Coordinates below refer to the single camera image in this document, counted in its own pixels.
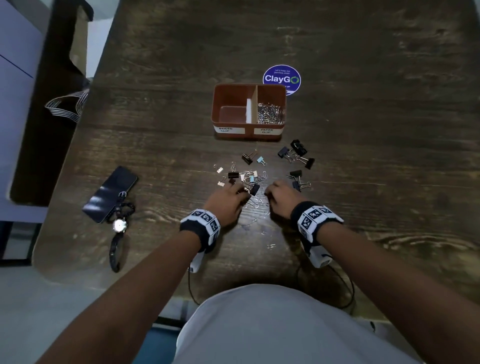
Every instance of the wood grain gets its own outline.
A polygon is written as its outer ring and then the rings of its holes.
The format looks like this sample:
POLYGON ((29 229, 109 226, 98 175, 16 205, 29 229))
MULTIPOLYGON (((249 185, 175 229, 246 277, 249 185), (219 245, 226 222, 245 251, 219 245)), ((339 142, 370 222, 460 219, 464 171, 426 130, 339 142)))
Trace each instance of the wood grain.
MULTIPOLYGON (((468 0, 122 1, 35 267, 55 282, 106 288, 217 188, 214 164, 247 170, 240 156, 257 146, 268 164, 256 168, 272 182, 302 167, 276 156, 300 139, 316 158, 304 169, 312 189, 303 193, 480 303, 479 39, 468 0), (302 76, 287 100, 282 141, 215 139, 214 85, 261 82, 275 64, 302 76), (111 227, 95 225, 81 207, 117 165, 140 179, 125 267, 114 274, 111 227)), ((245 208, 223 234, 192 275, 197 300, 268 282, 348 301, 343 283, 312 270, 297 233, 266 211, 245 208)), ((176 295, 188 297, 186 279, 176 295)), ((361 292, 354 314, 383 319, 361 292)))

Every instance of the smartphone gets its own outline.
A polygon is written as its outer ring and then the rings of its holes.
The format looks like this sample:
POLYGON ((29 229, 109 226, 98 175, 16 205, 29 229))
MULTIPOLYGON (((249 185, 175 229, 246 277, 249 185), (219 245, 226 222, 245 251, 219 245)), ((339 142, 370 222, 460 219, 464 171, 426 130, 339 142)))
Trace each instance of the smartphone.
POLYGON ((96 223, 103 222, 115 207, 119 193, 128 192, 137 180, 138 177, 128 169, 122 166, 117 167, 85 204, 82 211, 96 223))

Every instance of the person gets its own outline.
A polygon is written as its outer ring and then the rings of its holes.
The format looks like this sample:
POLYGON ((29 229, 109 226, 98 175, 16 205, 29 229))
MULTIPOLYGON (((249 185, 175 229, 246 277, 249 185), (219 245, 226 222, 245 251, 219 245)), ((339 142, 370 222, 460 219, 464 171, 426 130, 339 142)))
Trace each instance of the person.
MULTIPOLYGON (((287 219, 298 206, 312 206, 284 181, 268 186, 265 194, 272 212, 287 219)), ((203 211, 224 227, 238 219, 248 198, 241 184, 227 183, 209 197, 203 211)), ((425 362, 480 363, 477 305, 340 221, 328 219, 319 225, 314 241, 341 265, 425 362)), ((205 236, 193 230, 182 229, 121 277, 70 323, 37 363, 131 363, 189 264, 205 248, 205 236)), ((179 334, 173 363, 415 361, 345 312, 300 291, 249 285, 200 305, 179 334)))

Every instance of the blue sticker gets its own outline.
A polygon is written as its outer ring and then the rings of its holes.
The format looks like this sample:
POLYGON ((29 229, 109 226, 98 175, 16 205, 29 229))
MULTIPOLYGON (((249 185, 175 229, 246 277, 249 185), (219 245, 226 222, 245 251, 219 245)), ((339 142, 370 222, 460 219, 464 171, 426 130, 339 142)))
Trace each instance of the blue sticker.
POLYGON ((283 85, 287 89, 288 96, 300 88, 300 73, 286 64, 278 64, 265 72, 264 84, 283 85))

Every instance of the label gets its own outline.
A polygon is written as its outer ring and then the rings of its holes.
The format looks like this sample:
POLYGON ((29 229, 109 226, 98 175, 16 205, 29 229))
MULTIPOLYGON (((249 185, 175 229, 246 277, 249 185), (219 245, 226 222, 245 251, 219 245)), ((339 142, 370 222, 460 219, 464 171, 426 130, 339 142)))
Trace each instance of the label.
POLYGON ((287 89, 287 96, 293 94, 300 88, 300 73, 286 64, 278 64, 270 67, 264 73, 264 84, 283 85, 287 89))
POLYGON ((224 128, 214 126, 215 131, 217 133, 224 133, 224 134, 245 134, 245 128, 224 128))
POLYGON ((262 135, 280 135, 283 132, 283 128, 281 129, 259 129, 255 128, 253 130, 254 134, 262 134, 262 135))

